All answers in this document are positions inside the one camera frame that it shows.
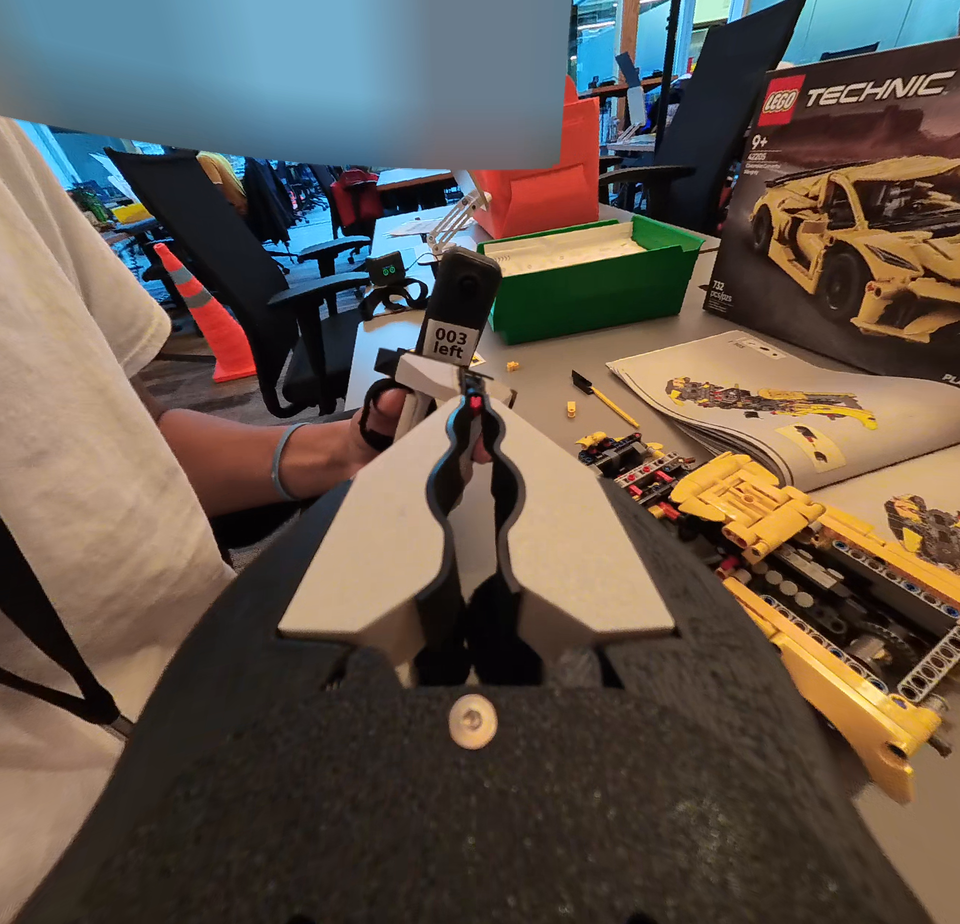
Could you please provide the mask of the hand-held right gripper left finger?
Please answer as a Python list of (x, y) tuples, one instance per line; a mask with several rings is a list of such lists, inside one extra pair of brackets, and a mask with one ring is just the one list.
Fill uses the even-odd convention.
[(456, 396), (354, 476), (279, 620), (283, 639), (375, 649), (423, 686), (468, 680), (450, 516), (473, 475), (473, 420)]

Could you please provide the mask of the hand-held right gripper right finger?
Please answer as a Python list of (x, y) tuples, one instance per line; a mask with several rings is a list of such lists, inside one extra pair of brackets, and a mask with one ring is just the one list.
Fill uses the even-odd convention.
[(617, 488), (490, 401), (495, 569), (471, 595), (466, 645), (486, 685), (534, 686), (565, 658), (676, 634), (677, 624), (628, 532)]

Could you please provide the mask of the yellow toy brick car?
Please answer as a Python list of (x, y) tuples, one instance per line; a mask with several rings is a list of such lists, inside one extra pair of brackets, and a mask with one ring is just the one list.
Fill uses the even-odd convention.
[(942, 734), (958, 675), (958, 511), (885, 484), (872, 522), (731, 451), (697, 465), (603, 431), (579, 460), (661, 521), (774, 645), (800, 695), (889, 798), (916, 796), (912, 758)]

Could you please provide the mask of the person's left forearm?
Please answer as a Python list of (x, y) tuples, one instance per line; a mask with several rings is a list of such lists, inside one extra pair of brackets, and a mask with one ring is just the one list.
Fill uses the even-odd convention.
[[(339, 484), (329, 470), (335, 424), (307, 431), (314, 454), (309, 498)], [(158, 419), (162, 437), (210, 517), (286, 502), (270, 478), (273, 452), (286, 427), (244, 425), (182, 409), (165, 411)]]

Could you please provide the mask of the person's left hand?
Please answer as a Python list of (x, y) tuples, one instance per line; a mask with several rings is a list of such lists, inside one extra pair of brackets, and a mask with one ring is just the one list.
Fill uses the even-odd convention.
[(409, 391), (401, 387), (372, 387), (366, 402), (348, 423), (332, 426), (328, 469), (334, 483), (351, 479), (390, 448), (409, 396)]

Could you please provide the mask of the black device with green lights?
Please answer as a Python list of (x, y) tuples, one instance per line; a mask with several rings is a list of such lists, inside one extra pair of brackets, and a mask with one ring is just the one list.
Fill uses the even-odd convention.
[(366, 260), (366, 270), (370, 290), (358, 308), (364, 322), (382, 313), (426, 310), (430, 288), (407, 274), (402, 252), (370, 257)]

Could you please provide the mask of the yellow axle with black end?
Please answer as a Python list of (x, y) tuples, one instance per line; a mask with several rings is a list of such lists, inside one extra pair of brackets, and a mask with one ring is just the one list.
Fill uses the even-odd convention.
[(576, 370), (571, 371), (570, 378), (573, 386), (582, 394), (587, 397), (594, 397), (608, 410), (610, 410), (612, 413), (615, 413), (621, 421), (629, 425), (633, 430), (641, 429), (639, 422), (634, 417), (632, 417), (623, 408), (619, 407), (615, 402), (613, 402), (608, 396), (604, 395), (600, 390), (598, 390), (588, 378)]

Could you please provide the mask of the green storage bin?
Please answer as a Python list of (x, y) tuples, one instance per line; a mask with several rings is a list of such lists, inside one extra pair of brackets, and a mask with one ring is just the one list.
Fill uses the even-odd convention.
[[(579, 230), (606, 220), (541, 234)], [(704, 238), (635, 214), (632, 238), (646, 248), (621, 257), (537, 274), (504, 278), (489, 325), (506, 345), (560, 338), (675, 316), (681, 311)], [(528, 234), (480, 243), (517, 240)]]

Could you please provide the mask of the red storage bin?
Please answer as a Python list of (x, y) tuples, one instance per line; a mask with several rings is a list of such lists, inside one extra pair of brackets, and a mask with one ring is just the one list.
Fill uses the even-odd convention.
[(558, 164), (537, 170), (477, 171), (485, 208), (474, 221), (493, 239), (592, 224), (599, 219), (599, 101), (565, 79)]

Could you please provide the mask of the red office chair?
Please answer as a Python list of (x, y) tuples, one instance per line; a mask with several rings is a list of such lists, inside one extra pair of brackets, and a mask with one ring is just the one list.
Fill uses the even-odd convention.
[(361, 167), (343, 170), (331, 186), (332, 199), (346, 235), (372, 238), (384, 210), (378, 174)]

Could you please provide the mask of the open instruction booklet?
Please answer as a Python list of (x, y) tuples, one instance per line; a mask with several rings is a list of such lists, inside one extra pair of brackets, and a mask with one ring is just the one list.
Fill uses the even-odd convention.
[(957, 378), (835, 371), (736, 330), (606, 367), (711, 454), (749, 456), (958, 575)]

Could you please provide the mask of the orange traffic cone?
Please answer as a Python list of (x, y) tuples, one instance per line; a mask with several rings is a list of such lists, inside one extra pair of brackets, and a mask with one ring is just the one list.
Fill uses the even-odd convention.
[(253, 352), (245, 331), (234, 317), (165, 243), (156, 243), (153, 251), (213, 354), (213, 382), (221, 384), (256, 377), (258, 370)]

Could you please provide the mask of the black office chair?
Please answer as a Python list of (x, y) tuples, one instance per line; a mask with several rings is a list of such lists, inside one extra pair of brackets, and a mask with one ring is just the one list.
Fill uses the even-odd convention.
[(174, 253), (244, 331), (267, 409), (291, 418), (308, 409), (330, 415), (349, 389), (361, 315), (339, 310), (338, 296), (361, 295), (363, 273), (333, 274), (345, 250), (363, 237), (307, 248), (323, 276), (289, 284), (239, 214), (215, 188), (194, 152), (130, 154), (106, 149), (133, 192), (172, 236)]
[(806, 3), (783, 0), (709, 30), (654, 162), (601, 175), (600, 202), (608, 202), (608, 186), (622, 186), (616, 206), (632, 210), (639, 188), (651, 219), (714, 234), (729, 168), (742, 156), (767, 73), (784, 57)]

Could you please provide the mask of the person's white shirt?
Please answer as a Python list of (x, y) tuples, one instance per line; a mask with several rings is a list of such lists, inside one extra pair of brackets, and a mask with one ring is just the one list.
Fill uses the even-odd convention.
[(131, 385), (169, 333), (166, 313), (3, 118), (2, 522), (131, 720), (234, 579)]

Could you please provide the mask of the toy car set box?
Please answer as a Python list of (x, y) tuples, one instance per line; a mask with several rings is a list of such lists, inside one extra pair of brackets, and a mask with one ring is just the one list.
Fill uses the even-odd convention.
[(767, 75), (702, 308), (958, 387), (958, 38)]

